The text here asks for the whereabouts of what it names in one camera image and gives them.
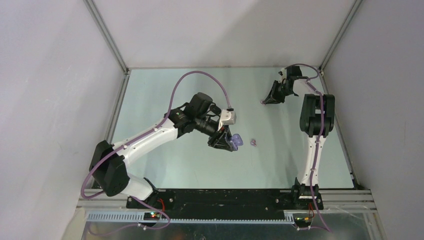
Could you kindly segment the purple earbud charging case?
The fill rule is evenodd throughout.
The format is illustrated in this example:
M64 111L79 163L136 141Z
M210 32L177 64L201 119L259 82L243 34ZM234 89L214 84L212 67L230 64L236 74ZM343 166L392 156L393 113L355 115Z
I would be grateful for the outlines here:
M231 145L232 145L232 151L233 152L237 151L240 146L244 145L242 137L238 133L235 133L231 136L230 142L231 142Z

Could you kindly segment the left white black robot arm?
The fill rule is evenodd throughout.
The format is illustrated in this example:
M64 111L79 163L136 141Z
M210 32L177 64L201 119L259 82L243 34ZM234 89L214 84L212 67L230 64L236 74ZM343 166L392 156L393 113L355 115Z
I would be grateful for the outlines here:
M130 175L128 168L150 151L194 130L208 136L209 147L237 151L243 140L239 134L230 131L229 126L235 121L232 108L221 109L210 96L198 92L190 102L171 109L160 122L139 136L115 144L106 140L99 142L89 171L108 197L129 195L136 197L145 208L153 208L158 202L154 186L146 178Z

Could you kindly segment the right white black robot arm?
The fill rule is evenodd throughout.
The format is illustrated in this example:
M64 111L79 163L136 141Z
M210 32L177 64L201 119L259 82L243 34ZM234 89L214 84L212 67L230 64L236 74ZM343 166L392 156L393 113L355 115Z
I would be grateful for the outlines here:
M304 209L319 195L319 164L325 141L334 128L335 97L324 94L312 84L312 77L303 75L302 64L283 67L279 71L280 79L261 101L261 104L283 104L287 97L302 97L299 117L299 129L306 140L306 154L303 168L295 178L291 188L291 204Z

